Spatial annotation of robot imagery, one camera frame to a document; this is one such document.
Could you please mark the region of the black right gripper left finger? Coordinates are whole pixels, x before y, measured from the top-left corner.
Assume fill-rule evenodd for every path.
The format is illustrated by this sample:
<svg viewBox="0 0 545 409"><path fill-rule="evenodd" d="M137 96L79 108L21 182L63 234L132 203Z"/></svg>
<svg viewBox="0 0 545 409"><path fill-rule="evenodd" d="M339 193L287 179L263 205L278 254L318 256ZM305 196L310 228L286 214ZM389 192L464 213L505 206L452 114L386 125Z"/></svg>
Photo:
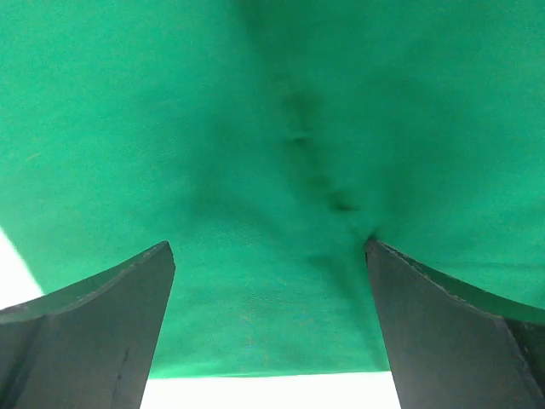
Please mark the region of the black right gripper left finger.
<svg viewBox="0 0 545 409"><path fill-rule="evenodd" d="M1 311L1 406L141 406L175 277L166 241Z"/></svg>

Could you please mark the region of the green t-shirt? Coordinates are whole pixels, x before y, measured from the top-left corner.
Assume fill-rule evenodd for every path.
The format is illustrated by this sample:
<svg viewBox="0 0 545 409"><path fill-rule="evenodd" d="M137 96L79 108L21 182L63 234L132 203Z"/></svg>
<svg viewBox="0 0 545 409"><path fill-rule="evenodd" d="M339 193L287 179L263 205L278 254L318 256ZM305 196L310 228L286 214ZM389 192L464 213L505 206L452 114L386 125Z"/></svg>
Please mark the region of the green t-shirt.
<svg viewBox="0 0 545 409"><path fill-rule="evenodd" d="M382 372L382 240L544 304L541 1L4 1L1 228L44 292L157 242L154 377Z"/></svg>

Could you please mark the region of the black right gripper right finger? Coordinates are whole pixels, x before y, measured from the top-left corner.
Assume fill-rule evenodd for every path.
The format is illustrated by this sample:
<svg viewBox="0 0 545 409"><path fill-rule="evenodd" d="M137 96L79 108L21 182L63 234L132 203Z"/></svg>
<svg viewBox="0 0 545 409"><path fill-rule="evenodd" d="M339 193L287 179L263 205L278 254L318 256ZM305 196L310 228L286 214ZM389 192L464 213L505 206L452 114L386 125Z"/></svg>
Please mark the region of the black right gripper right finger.
<svg viewBox="0 0 545 409"><path fill-rule="evenodd" d="M544 312L370 239L370 288L403 408L544 406Z"/></svg>

